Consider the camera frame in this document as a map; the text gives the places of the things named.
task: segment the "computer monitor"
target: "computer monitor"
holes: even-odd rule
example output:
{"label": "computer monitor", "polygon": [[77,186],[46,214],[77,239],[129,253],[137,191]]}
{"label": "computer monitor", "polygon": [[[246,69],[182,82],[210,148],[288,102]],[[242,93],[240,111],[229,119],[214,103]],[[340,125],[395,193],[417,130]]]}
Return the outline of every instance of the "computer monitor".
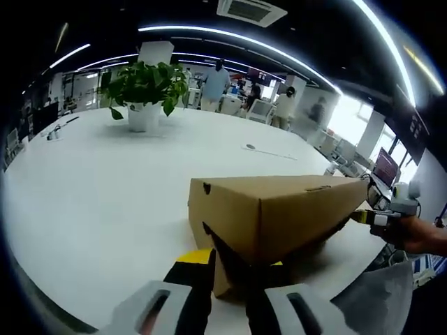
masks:
{"label": "computer monitor", "polygon": [[379,156],[377,157],[376,166],[372,170],[372,173],[383,181],[386,186],[391,187],[398,170],[399,166],[397,163],[384,148],[381,148]]}

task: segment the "cardboard box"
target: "cardboard box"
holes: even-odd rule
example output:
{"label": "cardboard box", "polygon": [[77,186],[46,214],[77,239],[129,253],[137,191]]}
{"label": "cardboard box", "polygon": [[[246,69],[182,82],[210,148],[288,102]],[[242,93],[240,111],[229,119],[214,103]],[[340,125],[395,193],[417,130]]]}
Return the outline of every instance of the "cardboard box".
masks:
{"label": "cardboard box", "polygon": [[[198,248],[213,246],[206,223],[245,262],[270,265],[329,237],[366,196],[366,181],[344,177],[192,179],[189,222]],[[217,258],[214,294],[230,287]]]}

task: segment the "ceiling light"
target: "ceiling light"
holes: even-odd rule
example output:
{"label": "ceiling light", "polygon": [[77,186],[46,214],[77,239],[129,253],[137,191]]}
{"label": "ceiling light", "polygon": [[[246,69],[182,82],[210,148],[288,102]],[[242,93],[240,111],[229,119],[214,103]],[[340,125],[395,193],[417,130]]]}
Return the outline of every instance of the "ceiling light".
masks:
{"label": "ceiling light", "polygon": [[410,104],[415,107],[416,106],[416,100],[414,98],[414,92],[413,87],[411,86],[411,81],[408,72],[406,71],[404,61],[402,57],[400,56],[399,50],[397,50],[396,45],[393,42],[393,39],[391,38],[390,34],[386,31],[385,27],[383,26],[382,22],[378,19],[378,17],[374,14],[374,12],[367,6],[363,0],[352,0],[354,3],[362,10],[362,12],[368,17],[368,19],[372,22],[372,24],[376,27],[376,29],[381,34],[382,38],[385,40],[386,45],[391,51],[391,54],[393,54],[394,59],[396,60],[397,67],[400,70],[400,73],[402,75],[402,79],[404,80],[404,84],[406,87],[406,92],[408,95],[408,99],[410,100]]}
{"label": "ceiling light", "polygon": [[88,68],[88,67],[93,66],[93,65],[97,65],[97,64],[104,63],[104,62],[106,62],[106,61],[113,61],[114,59],[121,59],[121,58],[134,57],[134,56],[138,56],[138,54],[125,54],[124,56],[118,56],[118,57],[107,58],[107,59],[103,59],[102,61],[95,61],[94,63],[91,63],[91,64],[89,64],[89,65],[86,65],[86,66],[83,66],[82,68],[77,69],[75,72],[84,70],[85,68]]}
{"label": "ceiling light", "polygon": [[114,63],[114,64],[109,64],[109,65],[104,65],[102,68],[109,68],[109,67],[111,67],[111,66],[115,66],[115,65],[124,65],[124,64],[127,64],[128,63],[128,61],[122,61],[122,62],[120,62],[120,63]]}
{"label": "ceiling light", "polygon": [[271,45],[265,44],[265,43],[260,42],[258,40],[254,40],[253,38],[249,38],[249,37],[246,37],[246,36],[239,35],[237,33],[231,33],[229,31],[224,31],[224,30],[205,28],[205,27],[195,27],[195,26],[155,26],[155,27],[139,28],[138,31],[158,31],[158,30],[173,30],[173,29],[174,30],[206,31],[206,32],[209,32],[209,33],[215,33],[215,34],[226,35],[226,36],[230,36],[230,37],[234,37],[234,38],[239,38],[241,40],[245,40],[247,42],[259,45],[259,46],[264,47],[266,49],[269,49],[269,50],[271,50],[273,52],[276,52],[277,54],[280,54],[281,56],[286,57],[287,59],[290,59],[291,61],[294,61],[296,64],[306,68],[308,71],[312,72],[318,78],[320,78],[325,83],[330,85],[338,94],[340,94],[340,95],[343,94],[342,90],[339,87],[335,86],[329,79],[327,79],[326,77],[323,77],[320,73],[318,73],[313,68],[311,68],[307,64],[303,63],[299,59],[296,59],[295,57],[292,57],[291,55],[285,53],[284,51],[278,50],[275,47],[272,47]]}
{"label": "ceiling light", "polygon": [[433,73],[430,72],[428,67],[407,47],[404,46],[404,49],[407,54],[410,55],[410,57],[415,61],[416,64],[420,67],[422,71],[429,77],[429,79],[432,81],[432,83],[435,85],[435,87],[438,89],[440,94],[444,94],[444,89],[442,88],[441,84],[437,81],[437,79],[434,77]]}
{"label": "ceiling light", "polygon": [[[187,61],[186,59],[179,59],[179,61],[181,61],[182,63],[204,64],[204,65],[208,65],[208,66],[213,66],[214,65],[214,64],[210,64],[210,63],[205,63],[204,61]],[[236,71],[236,72],[244,73],[245,75],[247,74],[247,72],[244,72],[242,70],[238,70],[236,68],[229,68],[227,66],[225,66],[225,68],[227,70],[233,70],[233,71]]]}
{"label": "ceiling light", "polygon": [[[173,52],[173,54],[181,54],[183,56],[205,57],[205,58],[211,58],[211,59],[222,59],[223,58],[223,57],[219,58],[219,57],[214,57],[214,56],[207,56],[206,54],[189,54],[188,52]],[[245,66],[247,68],[254,68],[253,66],[239,63],[238,61],[231,61],[230,59],[225,59],[225,62]],[[272,73],[268,73],[267,71],[264,71],[264,70],[259,70],[258,68],[254,68],[254,69],[258,70],[260,72],[267,73],[268,75],[271,75],[272,77],[277,78],[278,80],[281,80],[281,82],[286,82],[283,78],[273,75]]]}
{"label": "ceiling light", "polygon": [[79,52],[79,51],[81,51],[81,50],[83,50],[83,49],[85,49],[86,47],[89,47],[89,46],[90,46],[90,44],[86,44],[86,45],[83,45],[82,47],[79,47],[76,50],[73,50],[72,52],[70,52],[70,53],[66,54],[65,56],[63,56],[58,61],[55,61],[53,64],[51,64],[50,68],[54,68],[57,64],[60,64],[61,62],[65,61],[67,58],[73,56],[76,52]]}

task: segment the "office desk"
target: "office desk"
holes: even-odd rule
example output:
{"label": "office desk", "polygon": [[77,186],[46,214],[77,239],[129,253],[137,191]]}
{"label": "office desk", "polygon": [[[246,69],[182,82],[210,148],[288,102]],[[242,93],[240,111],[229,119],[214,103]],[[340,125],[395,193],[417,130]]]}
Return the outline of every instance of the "office desk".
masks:
{"label": "office desk", "polygon": [[[161,115],[160,137],[130,133],[125,111],[120,121],[108,109],[77,115],[61,140],[36,136],[6,171],[6,234],[29,278],[96,328],[196,249],[187,220],[192,177],[323,174],[329,166],[299,136],[228,115],[176,109]],[[331,299],[383,245],[351,221],[297,271]],[[213,298],[207,331],[249,334],[244,307]]]}

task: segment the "potted plant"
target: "potted plant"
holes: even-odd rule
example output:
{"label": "potted plant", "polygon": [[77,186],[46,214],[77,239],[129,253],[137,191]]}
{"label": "potted plant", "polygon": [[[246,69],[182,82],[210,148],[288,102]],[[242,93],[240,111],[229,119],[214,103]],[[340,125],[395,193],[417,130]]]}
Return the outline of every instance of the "potted plant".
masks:
{"label": "potted plant", "polygon": [[132,131],[155,130],[161,107],[168,117],[181,98],[187,105],[188,84],[180,65],[159,63],[150,66],[142,61],[126,66],[110,81],[111,73],[104,73],[101,93],[110,99],[110,110],[115,120],[123,119],[112,103],[127,106]]}

